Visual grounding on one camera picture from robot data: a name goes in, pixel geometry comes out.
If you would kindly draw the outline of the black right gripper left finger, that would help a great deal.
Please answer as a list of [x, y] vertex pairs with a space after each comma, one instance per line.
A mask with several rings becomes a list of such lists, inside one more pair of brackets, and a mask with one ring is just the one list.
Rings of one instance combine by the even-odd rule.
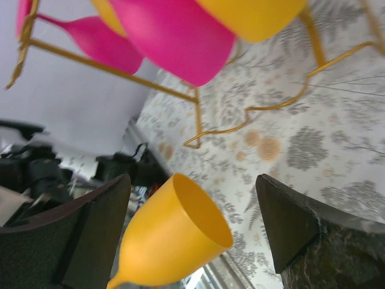
[[106, 288], [131, 194], [129, 175], [1, 228], [1, 288]]

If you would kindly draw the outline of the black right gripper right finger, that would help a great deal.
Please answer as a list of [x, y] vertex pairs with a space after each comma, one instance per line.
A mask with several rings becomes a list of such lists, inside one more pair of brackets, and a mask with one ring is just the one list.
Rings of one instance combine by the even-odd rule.
[[269, 175], [256, 193], [284, 288], [384, 288], [384, 224], [333, 208]]

